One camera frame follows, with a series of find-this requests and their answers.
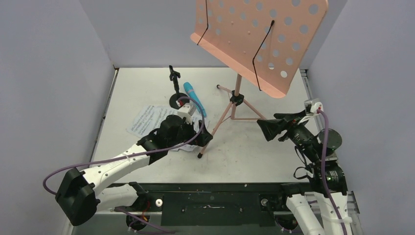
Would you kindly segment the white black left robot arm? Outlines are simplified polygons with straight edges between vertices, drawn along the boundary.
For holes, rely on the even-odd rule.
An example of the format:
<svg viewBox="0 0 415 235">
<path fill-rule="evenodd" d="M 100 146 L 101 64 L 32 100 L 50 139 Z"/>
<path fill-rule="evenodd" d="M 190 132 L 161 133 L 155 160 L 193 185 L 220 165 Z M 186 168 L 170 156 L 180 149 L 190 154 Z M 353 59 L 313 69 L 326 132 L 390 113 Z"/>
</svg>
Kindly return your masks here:
<svg viewBox="0 0 415 235">
<path fill-rule="evenodd" d="M 136 182 L 113 187 L 120 178 L 132 171 L 153 164 L 180 144 L 204 147 L 212 139 L 204 122 L 194 123 L 178 115 L 168 115 L 159 128 L 149 132 L 127 151 L 94 167 L 80 171 L 71 167 L 64 175 L 55 200 L 72 225 L 87 222 L 97 211 L 115 207 L 130 207 L 140 211 L 145 207 L 145 192 Z"/>
</svg>

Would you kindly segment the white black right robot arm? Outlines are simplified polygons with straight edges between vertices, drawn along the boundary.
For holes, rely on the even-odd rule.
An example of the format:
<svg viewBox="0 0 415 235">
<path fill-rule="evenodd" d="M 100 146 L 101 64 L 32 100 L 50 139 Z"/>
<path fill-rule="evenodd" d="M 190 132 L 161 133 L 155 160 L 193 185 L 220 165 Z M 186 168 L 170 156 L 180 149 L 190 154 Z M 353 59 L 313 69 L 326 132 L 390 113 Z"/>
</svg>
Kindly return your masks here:
<svg viewBox="0 0 415 235">
<path fill-rule="evenodd" d="M 322 219 L 317 219 L 304 191 L 294 184 L 277 195 L 277 205 L 293 214 L 305 235 L 350 235 L 352 218 L 348 215 L 345 174 L 336 160 L 328 159 L 342 145 L 342 137 L 329 127 L 328 116 L 323 110 L 318 109 L 316 114 L 324 119 L 324 129 L 317 135 L 313 135 L 301 122 L 302 118 L 310 116 L 306 111 L 275 114 L 274 119 L 257 120 L 267 141 L 282 134 L 279 142 L 290 140 L 297 155 L 302 160 L 310 161 L 303 166 L 305 178 L 309 181 Z"/>
</svg>

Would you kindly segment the pink folding music stand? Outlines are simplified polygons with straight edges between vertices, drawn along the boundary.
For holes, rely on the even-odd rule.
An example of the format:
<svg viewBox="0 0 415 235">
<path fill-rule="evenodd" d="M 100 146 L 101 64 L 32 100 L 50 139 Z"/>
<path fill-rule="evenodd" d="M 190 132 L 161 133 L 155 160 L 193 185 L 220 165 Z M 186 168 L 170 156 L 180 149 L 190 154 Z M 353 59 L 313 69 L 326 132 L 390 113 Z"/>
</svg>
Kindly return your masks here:
<svg viewBox="0 0 415 235">
<path fill-rule="evenodd" d="M 287 95 L 329 8 L 326 0 L 198 0 L 191 40 L 237 74 L 216 133 L 235 119 L 242 79 L 272 98 Z"/>
</svg>

